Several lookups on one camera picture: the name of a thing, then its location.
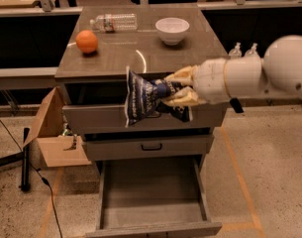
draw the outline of plastic bottle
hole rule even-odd
[[[257,44],[253,43],[252,47],[246,51],[245,57],[250,57],[250,56],[258,56],[258,52],[257,52]]]
[[[134,13],[98,15],[95,20],[90,20],[90,25],[101,32],[134,31],[138,28]]]
[[[241,43],[236,43],[236,46],[229,51],[229,56],[232,59],[238,59],[242,56]]]

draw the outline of white bowl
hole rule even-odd
[[[167,45],[177,45],[181,42],[190,25],[185,20],[179,18],[164,18],[155,24],[160,39]]]

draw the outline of concrete floor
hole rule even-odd
[[[202,178],[213,221],[223,223],[217,238],[302,238],[302,106],[229,109],[216,128]],[[15,139],[33,115],[1,119]],[[0,157],[17,153],[0,124]],[[99,180],[91,166],[46,167],[37,144],[31,161],[49,180],[63,237],[95,230]],[[0,237],[59,237],[50,190],[31,171],[31,190],[22,192],[21,164],[0,168]]]

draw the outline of power cord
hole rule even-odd
[[[5,130],[7,131],[7,133],[10,135],[10,137],[12,138],[12,140],[14,141],[14,143],[18,146],[18,148],[20,149],[20,151],[23,152],[23,150],[22,150],[22,148],[20,147],[19,143],[15,140],[15,138],[13,137],[13,135],[11,134],[11,132],[10,132],[9,129],[5,126],[5,124],[2,122],[1,119],[0,119],[0,123],[1,123],[2,126],[5,128]],[[40,178],[42,179],[43,183],[44,183],[45,185],[47,185],[47,186],[50,188],[50,197],[51,197],[52,209],[53,209],[55,221],[56,221],[57,226],[58,226],[58,229],[59,229],[60,238],[62,238],[62,233],[61,233],[61,229],[60,229],[60,225],[59,225],[57,213],[56,213],[55,207],[54,207],[54,202],[53,202],[53,192],[52,192],[52,188],[51,188],[51,186],[50,186],[50,182],[40,174],[40,170],[41,170],[41,169],[36,169],[36,168],[32,165],[31,162],[29,162],[29,164],[30,164],[30,166],[35,170],[35,172],[40,176]]]

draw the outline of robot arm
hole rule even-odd
[[[233,98],[302,99],[302,37],[278,39],[259,56],[240,59],[208,59],[198,66],[183,68],[166,78],[192,85],[191,94],[179,94],[163,100],[180,105],[182,98],[196,104],[228,102]]]

